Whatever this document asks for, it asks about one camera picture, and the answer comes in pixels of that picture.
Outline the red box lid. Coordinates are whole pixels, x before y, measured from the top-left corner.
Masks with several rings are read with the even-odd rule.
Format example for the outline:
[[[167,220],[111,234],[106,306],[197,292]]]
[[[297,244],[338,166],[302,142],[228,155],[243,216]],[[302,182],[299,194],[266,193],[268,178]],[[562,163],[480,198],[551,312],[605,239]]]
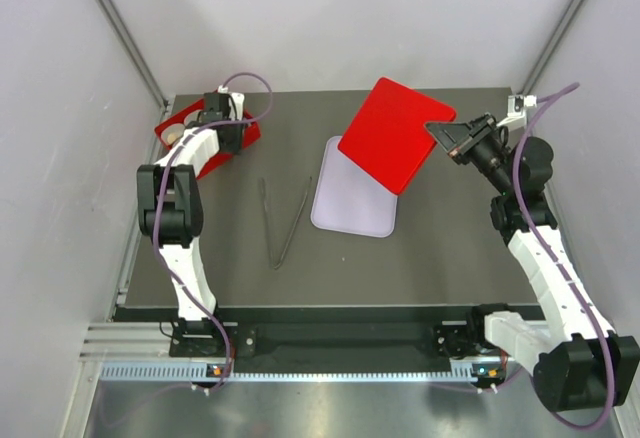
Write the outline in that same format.
[[[436,146],[426,125],[455,119],[450,105],[382,77],[347,127],[338,150],[390,193],[401,195]]]

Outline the metal serving tongs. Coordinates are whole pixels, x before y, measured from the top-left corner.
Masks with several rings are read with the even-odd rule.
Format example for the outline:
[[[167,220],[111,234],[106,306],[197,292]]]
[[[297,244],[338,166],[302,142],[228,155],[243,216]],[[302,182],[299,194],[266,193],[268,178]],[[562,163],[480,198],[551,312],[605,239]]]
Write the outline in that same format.
[[[266,180],[262,177],[258,179],[258,191],[259,191],[259,196],[261,201],[261,212],[262,212],[262,217],[264,222],[267,257],[268,257],[269,266],[272,270],[278,270],[284,264],[284,261],[288,254],[288,250],[291,246],[291,242],[295,235],[296,229],[300,223],[306,203],[308,201],[312,184],[313,184],[313,177],[310,176],[305,181],[305,186],[303,189],[303,194],[302,194],[300,203],[296,209],[295,216],[292,220],[291,226],[289,227],[289,230],[287,232],[287,235],[285,237],[281,250],[279,252],[276,252],[275,238],[272,230],[270,201],[269,201],[267,183],[266,183]]]

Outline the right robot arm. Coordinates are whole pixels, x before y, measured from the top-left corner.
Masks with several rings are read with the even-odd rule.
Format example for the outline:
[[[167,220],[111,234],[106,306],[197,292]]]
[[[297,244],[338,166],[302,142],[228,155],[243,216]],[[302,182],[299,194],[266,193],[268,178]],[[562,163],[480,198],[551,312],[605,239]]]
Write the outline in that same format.
[[[639,365],[639,345],[620,336],[597,310],[568,259],[544,190],[553,175],[551,146],[508,132],[486,114],[466,123],[433,122],[429,134],[457,164],[472,164],[498,191],[491,219],[522,267],[548,330],[529,326],[506,304],[473,308],[466,338],[476,352],[505,351],[530,375],[550,412],[625,403]]]

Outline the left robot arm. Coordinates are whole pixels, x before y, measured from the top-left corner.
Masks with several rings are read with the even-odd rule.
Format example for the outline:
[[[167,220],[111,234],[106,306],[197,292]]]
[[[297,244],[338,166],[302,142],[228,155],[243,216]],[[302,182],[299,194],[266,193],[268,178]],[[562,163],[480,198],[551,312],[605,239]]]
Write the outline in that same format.
[[[222,152],[242,148],[244,95],[222,85],[203,95],[198,117],[183,126],[166,156],[136,172],[137,212],[141,233],[166,268],[178,299],[178,342],[191,338],[205,354],[231,354],[225,328],[216,318],[217,300],[201,258],[204,209],[198,176]]]

